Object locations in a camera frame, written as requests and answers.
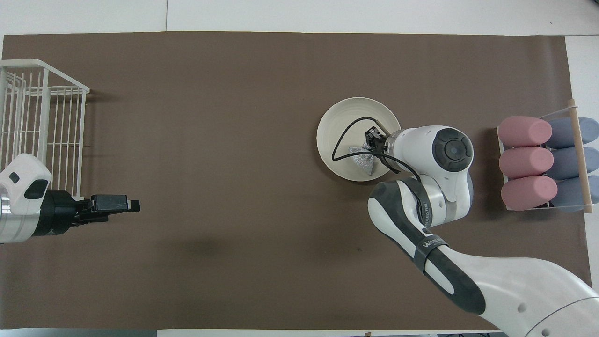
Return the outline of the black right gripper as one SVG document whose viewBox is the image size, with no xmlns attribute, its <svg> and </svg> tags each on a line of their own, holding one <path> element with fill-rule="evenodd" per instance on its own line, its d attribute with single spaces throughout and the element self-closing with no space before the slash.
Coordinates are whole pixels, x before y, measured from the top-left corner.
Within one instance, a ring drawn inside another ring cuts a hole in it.
<svg viewBox="0 0 599 337">
<path fill-rule="evenodd" d="M 372 126 L 365 132 L 365 148 L 368 151 L 385 153 L 388 150 L 387 139 L 388 135 L 380 132 L 377 127 Z"/>
</svg>

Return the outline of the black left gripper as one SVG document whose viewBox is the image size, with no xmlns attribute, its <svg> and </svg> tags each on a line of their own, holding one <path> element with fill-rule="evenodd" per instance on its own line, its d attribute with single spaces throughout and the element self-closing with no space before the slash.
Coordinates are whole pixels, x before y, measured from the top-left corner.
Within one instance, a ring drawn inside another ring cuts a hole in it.
<svg viewBox="0 0 599 337">
<path fill-rule="evenodd" d="M 75 200 L 65 190 L 49 190 L 39 211 L 35 237 L 60 235 L 70 228 L 95 222 L 106 222 L 108 214 L 139 212 L 140 202 L 127 195 L 92 195 Z"/>
</svg>

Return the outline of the silver mesh scrubber sponge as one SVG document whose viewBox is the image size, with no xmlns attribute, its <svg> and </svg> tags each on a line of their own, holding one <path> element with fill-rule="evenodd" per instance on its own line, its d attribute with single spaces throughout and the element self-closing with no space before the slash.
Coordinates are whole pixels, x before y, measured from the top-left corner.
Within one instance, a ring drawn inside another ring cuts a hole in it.
<svg viewBox="0 0 599 337">
<path fill-rule="evenodd" d="M 357 154 L 351 156 L 353 162 L 368 176 L 372 176 L 376 168 L 377 157 L 370 154 L 372 147 L 364 143 L 361 147 L 349 147 L 349 154 Z"/>
</svg>

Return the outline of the cream round plate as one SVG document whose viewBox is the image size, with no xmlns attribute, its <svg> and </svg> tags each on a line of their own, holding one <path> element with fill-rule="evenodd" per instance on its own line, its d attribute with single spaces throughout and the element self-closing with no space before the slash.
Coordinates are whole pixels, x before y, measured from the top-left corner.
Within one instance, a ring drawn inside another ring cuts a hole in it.
<svg viewBox="0 0 599 337">
<path fill-rule="evenodd" d="M 400 130 L 392 111 L 376 100 L 354 97 L 332 105 L 321 118 L 316 132 L 317 150 L 325 165 L 336 175 L 355 182 L 372 181 L 389 173 L 390 169 L 378 158 L 372 176 L 366 175 L 350 157 L 332 160 L 349 155 L 349 147 L 361 147 L 365 143 L 365 132 L 372 126 L 385 134 Z"/>
</svg>

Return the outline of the white cup rack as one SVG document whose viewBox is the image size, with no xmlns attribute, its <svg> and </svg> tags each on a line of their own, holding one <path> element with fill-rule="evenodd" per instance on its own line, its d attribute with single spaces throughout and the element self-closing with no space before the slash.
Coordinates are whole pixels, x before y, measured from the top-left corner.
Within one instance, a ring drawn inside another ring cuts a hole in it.
<svg viewBox="0 0 599 337">
<path fill-rule="evenodd" d="M 547 114 L 547 115 L 544 115 L 544 116 L 542 116 L 542 117 L 536 117 L 536 118 L 540 118 L 540 119 L 543 119 L 544 121 L 548 122 L 548 121 L 552 121 L 553 119 L 557 119 L 557 118 L 569 117 L 569 114 L 568 114 L 568 107 L 569 107 L 569 104 L 567 104 L 567 106 L 566 106 L 564 109 L 560 109 L 560 110 L 558 110 L 558 111 L 555 111 L 555 112 L 549 113 L 549 114 Z M 553 151 L 554 149 L 552 149 L 552 148 L 549 148 L 549 147 L 546 145 L 546 142 L 545 142 L 545 143 L 543 143 L 543 144 L 541 144 L 541 145 L 537 145 L 537 146 L 535 146 L 535 147 L 543 147 L 543 148 L 546 148 L 548 151 Z M 507 151 L 508 149 L 512 149 L 512 148 L 518 148 L 518 147 L 507 147 L 507 146 L 505 146 L 505 145 L 504 145 L 504 144 L 503 144 L 503 143 L 502 143 L 502 142 L 499 140 L 499 138 L 498 138 L 498 143 L 499 143 L 500 155 L 501 155 L 501 154 L 503 154 L 503 152 L 504 152 L 504 151 Z M 593 171 L 593 172 L 591 172 L 591 173 L 588 173 L 588 175 L 598 175 L 598 176 L 599 176 L 599 174 L 597 173 L 597 170 L 595 170 L 595 171 Z M 508 181 L 512 181 L 512 179 L 509 179 L 509 178 L 507 178 L 505 175 L 503 175 L 503 173 L 502 173 L 502 172 L 501 172 L 501 174 L 502 174 L 502 179 L 503 179 L 503 185 L 504 185 L 504 184 L 506 184 Z M 532 209 L 529 209 L 529 210 L 546 210 L 546 209 L 558 209 L 558 210 L 560 210 L 558 207 L 553 207 L 553 206 L 550 204 L 550 201 L 548 201 L 546 204 L 540 205 L 540 206 L 538 206 L 538 207 L 535 207 L 535 208 L 532 208 Z"/>
</svg>

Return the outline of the brown table mat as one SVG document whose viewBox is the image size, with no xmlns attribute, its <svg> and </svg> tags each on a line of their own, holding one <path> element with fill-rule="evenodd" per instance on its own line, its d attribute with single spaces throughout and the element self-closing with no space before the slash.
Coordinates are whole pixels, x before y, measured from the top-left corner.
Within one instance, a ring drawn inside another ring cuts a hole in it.
<svg viewBox="0 0 599 337">
<path fill-rule="evenodd" d="M 141 211 L 0 246 L 0 329 L 486 330 L 373 226 L 376 181 L 320 158 L 332 105 L 475 148 L 460 252 L 545 259 L 590 282 L 584 214 L 507 211 L 496 127 L 571 98 L 563 37 L 161 32 L 7 36 L 91 89 L 81 192 Z"/>
</svg>

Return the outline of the pink cup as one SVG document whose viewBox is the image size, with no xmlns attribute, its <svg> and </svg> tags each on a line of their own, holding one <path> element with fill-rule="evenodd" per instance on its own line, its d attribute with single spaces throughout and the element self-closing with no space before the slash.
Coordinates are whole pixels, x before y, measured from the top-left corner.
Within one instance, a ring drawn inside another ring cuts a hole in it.
<svg viewBox="0 0 599 337">
<path fill-rule="evenodd" d="M 518 147 L 500 155 L 500 170 L 509 179 L 539 176 L 554 164 L 551 151 L 543 147 Z"/>
<path fill-rule="evenodd" d="M 501 198 L 507 209 L 524 211 L 546 204 L 557 195 L 554 179 L 528 176 L 508 181 L 501 188 Z"/>
<path fill-rule="evenodd" d="M 550 139 L 552 126 L 540 118 L 512 116 L 499 124 L 497 133 L 507 147 L 535 147 Z"/>
</svg>

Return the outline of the blue cup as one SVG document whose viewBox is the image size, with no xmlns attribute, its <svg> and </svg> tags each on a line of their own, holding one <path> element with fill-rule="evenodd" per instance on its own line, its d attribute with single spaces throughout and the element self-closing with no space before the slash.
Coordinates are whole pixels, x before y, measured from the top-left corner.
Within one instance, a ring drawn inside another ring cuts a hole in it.
<svg viewBox="0 0 599 337">
<path fill-rule="evenodd" d="M 579 117 L 581 138 L 583 144 L 595 141 L 599 137 L 599 122 L 593 118 Z M 552 149 L 561 149 L 575 146 L 575 136 L 569 117 L 557 118 L 549 121 L 552 135 L 546 145 Z"/>
<path fill-rule="evenodd" d="M 556 181 L 578 177 L 578 157 L 575 147 L 554 149 L 551 151 L 554 163 L 546 175 Z M 594 147 L 584 147 L 586 172 L 599 169 L 599 151 Z"/>
<path fill-rule="evenodd" d="M 588 175 L 592 204 L 599 203 L 599 176 Z M 553 207 L 563 212 L 576 212 L 584 209 L 582 185 L 579 177 L 565 179 L 557 183 L 557 194 L 550 201 Z"/>
</svg>

